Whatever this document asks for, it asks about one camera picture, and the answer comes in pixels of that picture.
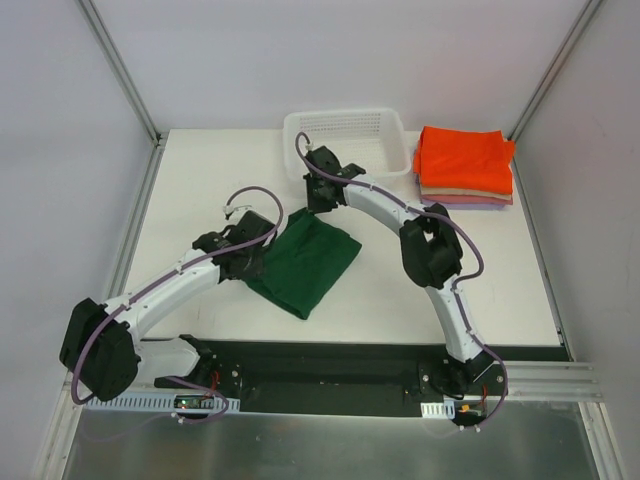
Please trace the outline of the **dark green t shirt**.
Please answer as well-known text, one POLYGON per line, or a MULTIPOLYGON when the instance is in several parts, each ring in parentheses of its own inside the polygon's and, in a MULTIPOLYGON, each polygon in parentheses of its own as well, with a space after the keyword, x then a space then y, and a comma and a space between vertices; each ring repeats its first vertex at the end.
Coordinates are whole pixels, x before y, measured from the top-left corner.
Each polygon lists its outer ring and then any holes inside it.
POLYGON ((298 319, 313 309, 351 266, 362 245, 302 208, 264 256, 264 270, 247 286, 298 319))

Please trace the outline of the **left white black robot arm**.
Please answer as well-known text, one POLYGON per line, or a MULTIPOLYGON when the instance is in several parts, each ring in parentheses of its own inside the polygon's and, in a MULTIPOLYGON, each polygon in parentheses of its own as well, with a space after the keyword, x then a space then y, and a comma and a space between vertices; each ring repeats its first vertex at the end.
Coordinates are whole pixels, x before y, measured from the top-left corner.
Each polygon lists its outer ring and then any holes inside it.
POLYGON ((198 237, 174 265, 142 286, 98 303, 90 298, 73 309, 60 362, 92 398, 106 402, 134 382, 157 387, 210 387, 215 361, 209 347, 191 334, 149 340, 147 333, 187 300, 226 280, 258 274, 275 224, 248 210, 220 232, 198 237))

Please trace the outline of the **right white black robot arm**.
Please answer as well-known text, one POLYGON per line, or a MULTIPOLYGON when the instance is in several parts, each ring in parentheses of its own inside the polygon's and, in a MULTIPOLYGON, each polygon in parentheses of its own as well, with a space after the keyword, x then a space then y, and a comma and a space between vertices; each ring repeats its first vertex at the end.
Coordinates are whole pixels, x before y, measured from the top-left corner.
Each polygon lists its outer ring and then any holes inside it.
POLYGON ((390 229, 400 241, 402 266, 409 279, 423 288, 445 336, 452 387, 473 394, 486 381, 492 363, 484 341, 467 311, 460 283, 463 249, 469 237, 453 222, 444 206, 420 207, 401 200, 356 164, 342 166, 325 146, 298 153, 309 173, 304 176, 307 206, 327 213, 339 206, 363 212, 390 229))

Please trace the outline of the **white plastic perforated basket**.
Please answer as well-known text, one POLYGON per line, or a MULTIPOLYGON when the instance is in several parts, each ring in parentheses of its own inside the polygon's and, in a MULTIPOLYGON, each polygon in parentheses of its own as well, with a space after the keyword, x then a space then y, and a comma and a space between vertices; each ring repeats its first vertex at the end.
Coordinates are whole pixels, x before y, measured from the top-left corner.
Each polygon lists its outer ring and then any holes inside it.
POLYGON ((404 176, 411 169, 404 126, 390 108, 296 112, 284 119, 283 161, 288 179, 300 180, 306 167, 295 149, 304 132, 314 146, 325 146, 342 164, 355 163, 376 179, 404 176))

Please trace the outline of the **folded beige t shirt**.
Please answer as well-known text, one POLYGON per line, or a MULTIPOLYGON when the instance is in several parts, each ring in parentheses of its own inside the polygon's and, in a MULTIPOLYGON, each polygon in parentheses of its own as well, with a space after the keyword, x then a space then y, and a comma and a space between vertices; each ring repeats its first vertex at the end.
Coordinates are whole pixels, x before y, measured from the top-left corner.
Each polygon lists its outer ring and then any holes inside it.
POLYGON ((430 201, 449 204, 512 205, 511 194, 500 194, 472 189, 420 187, 421 196, 430 201))

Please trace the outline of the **folded pink t shirt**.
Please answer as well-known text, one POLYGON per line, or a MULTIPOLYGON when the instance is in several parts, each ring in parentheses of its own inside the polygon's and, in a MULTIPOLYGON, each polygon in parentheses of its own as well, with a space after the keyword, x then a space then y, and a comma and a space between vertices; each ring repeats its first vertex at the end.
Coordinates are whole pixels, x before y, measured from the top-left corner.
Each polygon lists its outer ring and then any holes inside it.
POLYGON ((492 204, 513 204, 513 198, 507 196, 506 198, 498 198, 491 196, 477 196, 477 195, 423 195, 422 200, 440 201, 446 203, 492 203, 492 204))

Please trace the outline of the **folded lavender t shirt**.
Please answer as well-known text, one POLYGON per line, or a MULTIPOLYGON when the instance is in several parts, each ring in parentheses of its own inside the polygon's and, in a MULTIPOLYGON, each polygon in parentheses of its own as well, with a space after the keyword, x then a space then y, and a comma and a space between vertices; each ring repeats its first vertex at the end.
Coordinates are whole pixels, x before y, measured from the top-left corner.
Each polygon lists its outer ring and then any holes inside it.
POLYGON ((431 207, 434 204, 440 204, 448 211, 502 211, 505 208, 508 210, 512 205, 510 204, 492 204, 492 203, 446 203, 440 201, 422 200, 421 204, 427 207, 431 207))

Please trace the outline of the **folded orange t shirt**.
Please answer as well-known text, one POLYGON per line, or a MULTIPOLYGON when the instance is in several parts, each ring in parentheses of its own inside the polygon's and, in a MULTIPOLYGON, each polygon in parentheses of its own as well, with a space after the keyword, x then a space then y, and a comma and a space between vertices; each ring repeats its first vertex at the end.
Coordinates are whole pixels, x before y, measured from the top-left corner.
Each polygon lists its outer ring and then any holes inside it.
POLYGON ((427 189, 513 193, 511 161, 516 145, 501 131, 471 132, 426 126, 414 153, 413 171, 427 189))

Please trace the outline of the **left aluminium table rail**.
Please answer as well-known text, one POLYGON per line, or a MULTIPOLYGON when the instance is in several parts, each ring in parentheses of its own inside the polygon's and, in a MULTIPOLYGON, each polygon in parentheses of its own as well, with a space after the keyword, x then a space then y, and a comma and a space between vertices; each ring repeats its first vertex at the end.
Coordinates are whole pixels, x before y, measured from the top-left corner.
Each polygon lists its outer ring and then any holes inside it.
POLYGON ((139 241, 152 191, 156 182, 169 133, 160 134, 154 144, 144 172, 135 190, 135 196, 124 227, 121 242, 116 251, 113 268, 100 300, 119 296, 126 287, 133 257, 139 241))

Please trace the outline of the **aluminium table rail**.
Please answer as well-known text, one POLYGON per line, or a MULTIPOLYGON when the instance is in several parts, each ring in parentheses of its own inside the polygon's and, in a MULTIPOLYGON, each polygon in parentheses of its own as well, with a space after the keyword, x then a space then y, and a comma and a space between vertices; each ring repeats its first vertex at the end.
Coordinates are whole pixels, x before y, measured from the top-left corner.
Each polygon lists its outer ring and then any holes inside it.
POLYGON ((169 133, 160 134, 154 144, 144 172, 135 190, 135 196, 124 227, 121 242, 116 251, 113 268, 100 300, 119 296, 126 287, 133 257, 139 241, 152 191, 156 182, 169 133))
POLYGON ((548 270, 548 265, 546 262, 546 259, 544 257, 544 253, 542 251, 542 246, 540 243, 540 237, 538 235, 538 231, 536 228, 536 223, 535 223, 535 219, 533 216, 533 211, 531 209, 531 205, 529 202, 529 198, 526 192, 526 188, 525 185, 523 183, 522 180, 522 176, 521 176, 521 172, 518 166, 518 162, 517 162, 517 157, 514 156, 512 161, 511 161, 511 170, 513 173, 513 178, 514 178, 514 184, 516 187, 516 190, 518 192, 518 196, 520 199, 520 204, 523 210, 523 214, 525 217, 525 221, 527 223, 527 228, 529 231, 529 236, 531 238, 531 242, 532 242, 532 246, 534 249, 534 253, 536 256, 536 261, 538 264, 538 269, 540 272, 540 276, 542 279, 542 283, 544 286, 544 290, 545 290, 545 294, 546 294, 546 298, 547 298, 547 303, 549 305, 550 311, 551 311, 551 315, 553 317, 554 320, 554 324, 556 327, 556 331, 560 340, 560 344, 563 346, 564 350, 566 351, 567 356, 569 357, 569 359, 571 361, 574 360, 574 355, 573 355, 573 351, 571 348, 571 343, 569 341, 569 338, 567 336, 567 331, 565 328, 565 325, 563 323, 563 319, 560 313, 560 309, 559 309, 559 305, 558 305, 558 301, 557 301, 557 296, 555 294, 555 291, 553 289, 552 283, 550 281, 550 276, 549 276, 549 270, 548 270))

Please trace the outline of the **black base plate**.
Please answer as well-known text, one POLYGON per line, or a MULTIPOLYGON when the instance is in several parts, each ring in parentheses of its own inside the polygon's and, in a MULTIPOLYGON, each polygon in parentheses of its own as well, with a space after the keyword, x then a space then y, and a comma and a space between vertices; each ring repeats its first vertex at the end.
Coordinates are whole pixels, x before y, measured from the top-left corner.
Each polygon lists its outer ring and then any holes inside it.
POLYGON ((240 403, 243 413, 417 417, 445 394, 500 398, 507 376, 486 353, 463 365, 442 345, 213 341, 193 384, 240 403))

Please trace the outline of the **right aluminium table rail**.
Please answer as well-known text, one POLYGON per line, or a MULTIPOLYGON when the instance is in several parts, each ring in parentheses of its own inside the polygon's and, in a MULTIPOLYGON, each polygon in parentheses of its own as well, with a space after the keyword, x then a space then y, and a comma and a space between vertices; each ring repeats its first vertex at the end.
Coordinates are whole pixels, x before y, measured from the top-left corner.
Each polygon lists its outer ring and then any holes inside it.
POLYGON ((569 341, 569 338, 567 336, 567 331, 565 328, 565 325, 563 323, 563 319, 560 313, 560 309, 559 309, 559 305, 558 305, 558 301, 557 301, 557 296, 555 294, 555 291, 553 289, 552 283, 550 281, 550 276, 549 276, 549 270, 548 270, 548 265, 546 262, 546 259, 544 257, 544 253, 542 251, 542 246, 540 243, 540 237, 538 235, 538 231, 536 228, 536 223, 535 223, 535 219, 533 216, 533 211, 531 209, 531 205, 529 202, 529 198, 526 192, 526 188, 525 185, 523 183, 522 180, 522 176, 521 176, 521 172, 518 166, 518 162, 517 162, 517 157, 514 156, 512 161, 511 161, 511 170, 513 173, 513 178, 514 178, 514 184, 516 187, 516 190, 518 192, 518 196, 520 199, 520 204, 523 210, 523 214, 525 217, 525 221, 527 223, 527 228, 529 231, 529 236, 531 238, 531 242, 532 242, 532 246, 534 249, 534 253, 536 256, 536 261, 538 264, 538 269, 540 272, 540 276, 542 279, 542 283, 544 286, 544 290, 545 290, 545 294, 546 294, 546 298, 547 298, 547 303, 549 305, 550 311, 551 311, 551 315, 553 317, 554 320, 554 324, 556 327, 556 331, 560 340, 560 344, 563 346, 564 350, 566 351, 567 356, 569 357, 569 359, 571 361, 574 360, 574 355, 573 355, 573 351, 571 348, 571 343, 569 341))

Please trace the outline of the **aluminium frame post left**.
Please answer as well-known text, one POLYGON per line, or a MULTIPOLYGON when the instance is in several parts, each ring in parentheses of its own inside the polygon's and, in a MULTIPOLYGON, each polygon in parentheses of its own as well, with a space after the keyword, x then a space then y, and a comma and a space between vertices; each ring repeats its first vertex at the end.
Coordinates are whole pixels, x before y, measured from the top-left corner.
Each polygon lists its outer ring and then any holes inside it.
POLYGON ((135 85, 129 69, 95 2, 91 0, 77 0, 75 4, 86 21, 94 40, 146 136, 153 145, 159 145, 162 141, 162 132, 152 119, 139 89, 135 85))

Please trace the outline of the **aluminium frame post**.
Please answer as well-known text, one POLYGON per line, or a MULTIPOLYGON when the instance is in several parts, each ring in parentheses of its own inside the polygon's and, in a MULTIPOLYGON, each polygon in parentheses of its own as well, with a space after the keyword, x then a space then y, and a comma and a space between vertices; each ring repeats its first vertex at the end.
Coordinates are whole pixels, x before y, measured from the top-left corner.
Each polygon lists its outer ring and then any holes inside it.
POLYGON ((521 137, 525 128, 530 123, 557 78, 560 76, 563 68, 571 58, 574 50, 605 4, 605 0, 588 0, 583 3, 578 15, 537 83, 531 97, 517 118, 513 128, 510 130, 507 136, 509 140, 516 142, 521 137))
POLYGON ((162 141, 162 132, 152 119, 139 89, 135 85, 129 69, 95 2, 91 0, 77 0, 75 4, 86 21, 94 40, 146 136, 153 145, 159 145, 162 141))

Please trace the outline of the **aluminium frame post right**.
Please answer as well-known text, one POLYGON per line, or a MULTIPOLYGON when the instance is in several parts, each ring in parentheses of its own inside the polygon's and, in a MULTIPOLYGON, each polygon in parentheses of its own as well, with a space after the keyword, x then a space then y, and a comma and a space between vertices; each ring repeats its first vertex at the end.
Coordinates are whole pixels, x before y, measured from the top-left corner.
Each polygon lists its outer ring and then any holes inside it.
POLYGON ((517 118, 513 128, 510 130, 507 136, 509 140, 516 142, 521 137, 525 128, 530 123, 557 78, 560 76, 563 68, 571 58, 574 50, 605 4, 605 0, 588 0, 583 3, 578 15, 537 83, 531 97, 517 118))

